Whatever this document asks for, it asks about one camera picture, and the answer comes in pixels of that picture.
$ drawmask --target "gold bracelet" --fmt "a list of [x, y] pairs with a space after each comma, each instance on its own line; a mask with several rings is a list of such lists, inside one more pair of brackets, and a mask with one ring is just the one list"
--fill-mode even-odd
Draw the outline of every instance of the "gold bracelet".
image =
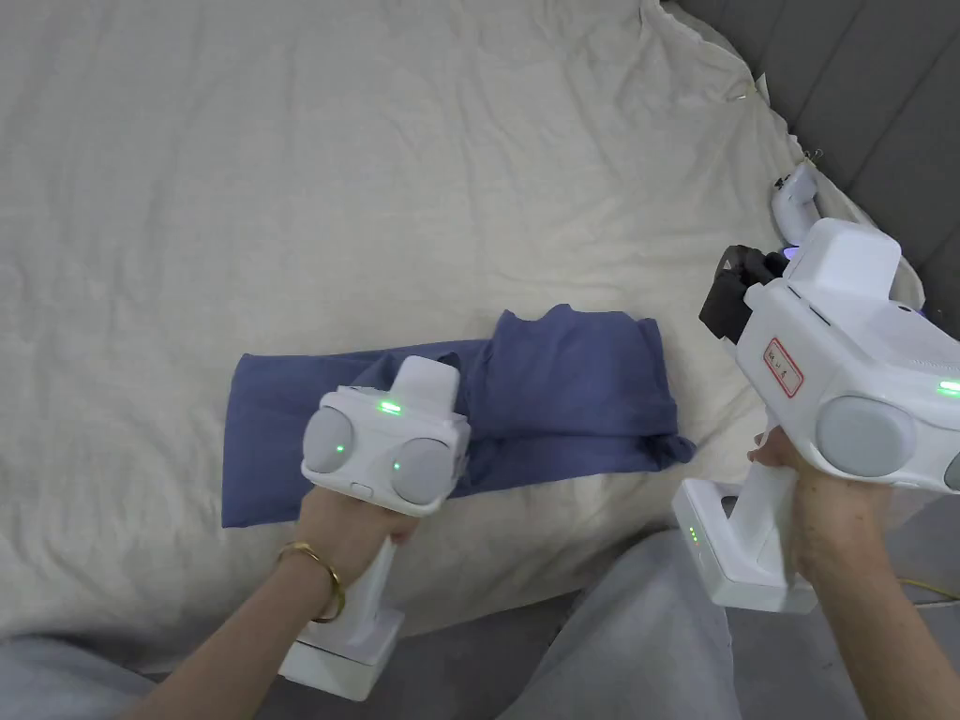
[[310, 547], [310, 544], [307, 542], [288, 542], [285, 544], [280, 549], [280, 554], [276, 558], [277, 563], [279, 564], [279, 562], [283, 560], [283, 556], [291, 552], [303, 553], [307, 557], [313, 558], [320, 567], [330, 574], [330, 590], [337, 598], [337, 611], [331, 617], [315, 617], [313, 621], [319, 623], [333, 622], [340, 617], [340, 614], [344, 611], [344, 607], [347, 605], [347, 594], [344, 592], [344, 586], [340, 583], [340, 577], [337, 575], [337, 571], [334, 570], [331, 565], [321, 560], [320, 556], [314, 552], [313, 548]]

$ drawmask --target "small button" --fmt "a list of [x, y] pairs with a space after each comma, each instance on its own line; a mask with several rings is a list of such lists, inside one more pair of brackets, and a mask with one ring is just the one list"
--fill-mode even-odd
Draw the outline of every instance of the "small button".
[[367, 500], [373, 497], [373, 488], [360, 483], [350, 483], [350, 494], [354, 497], [363, 497]]

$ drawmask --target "wrist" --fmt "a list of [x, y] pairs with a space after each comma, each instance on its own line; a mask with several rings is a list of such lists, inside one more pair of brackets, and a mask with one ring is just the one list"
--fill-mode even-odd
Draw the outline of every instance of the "wrist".
[[799, 559], [801, 574], [817, 588], [838, 581], [862, 581], [881, 575], [893, 576], [893, 568], [879, 532], [864, 536], [820, 538]]
[[286, 553], [277, 564], [273, 579], [286, 587], [297, 611], [308, 620], [321, 615], [333, 597], [330, 573], [300, 552]]

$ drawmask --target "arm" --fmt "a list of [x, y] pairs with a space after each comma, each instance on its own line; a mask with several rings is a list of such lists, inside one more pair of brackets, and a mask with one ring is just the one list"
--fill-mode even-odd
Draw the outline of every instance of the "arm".
[[799, 474], [791, 554], [817, 592], [867, 716], [960, 716], [960, 677], [903, 594], [883, 545], [890, 489], [823, 474], [781, 430], [751, 459]]
[[[317, 488], [303, 499], [296, 539], [328, 559], [348, 586], [387, 537], [404, 540], [414, 525], [410, 517]], [[330, 596], [326, 570], [306, 555], [288, 554], [220, 630], [124, 717], [252, 717], [297, 635]]]

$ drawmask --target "white handle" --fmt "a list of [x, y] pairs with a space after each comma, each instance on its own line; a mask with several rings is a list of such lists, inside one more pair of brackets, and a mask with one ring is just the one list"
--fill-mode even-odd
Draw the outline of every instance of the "white handle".
[[376, 626], [380, 596], [390, 575], [396, 545], [387, 538], [367, 571], [347, 590], [347, 605], [331, 623], [311, 626], [311, 638], [324, 648], [358, 645]]
[[[767, 429], [760, 445], [767, 442], [770, 431], [778, 425], [769, 409]], [[797, 472], [792, 468], [768, 468], [753, 463], [743, 490], [737, 497], [730, 516], [730, 526], [744, 554], [756, 559], [763, 569], [792, 580], [786, 559], [790, 539], [790, 514]]]

